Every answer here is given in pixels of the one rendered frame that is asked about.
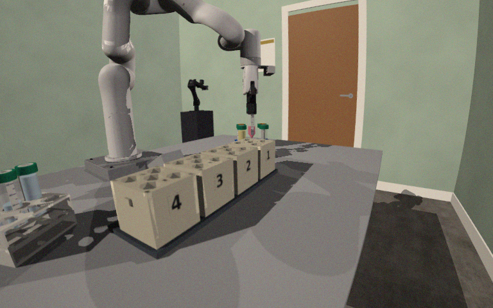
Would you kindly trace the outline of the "beige tube rack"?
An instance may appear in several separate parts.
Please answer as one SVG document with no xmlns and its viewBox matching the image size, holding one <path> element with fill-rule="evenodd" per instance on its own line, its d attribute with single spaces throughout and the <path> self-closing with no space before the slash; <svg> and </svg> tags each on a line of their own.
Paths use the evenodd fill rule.
<svg viewBox="0 0 493 308">
<path fill-rule="evenodd" d="M 0 265 L 18 267 L 77 224 L 68 194 L 43 192 L 42 195 L 43 197 L 31 201 L 22 198 L 23 206 L 15 210 L 4 211 L 0 208 L 0 222 L 17 218 L 10 224 L 0 226 Z M 32 207 L 40 208 L 21 213 Z M 35 217 L 44 210 L 47 212 Z M 26 220 L 26 224 L 13 228 Z"/>
</svg>

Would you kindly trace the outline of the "beige block with holes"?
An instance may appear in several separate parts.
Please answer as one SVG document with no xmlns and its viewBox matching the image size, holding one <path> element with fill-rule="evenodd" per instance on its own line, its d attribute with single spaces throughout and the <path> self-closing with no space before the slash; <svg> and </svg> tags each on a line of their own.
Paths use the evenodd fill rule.
<svg viewBox="0 0 493 308">
<path fill-rule="evenodd" d="M 234 198 L 233 158 L 195 153 L 164 167 L 196 173 L 200 216 L 206 218 Z"/>
<path fill-rule="evenodd" d="M 196 173 L 155 166 L 110 184 L 120 230 L 156 250 L 200 221 Z"/>
<path fill-rule="evenodd" d="M 275 141 L 264 139 L 241 139 L 228 145 L 258 148 L 258 179 L 275 170 Z"/>
<path fill-rule="evenodd" d="M 258 182 L 258 148 L 224 144 L 201 154 L 233 158 L 236 195 Z"/>
</svg>

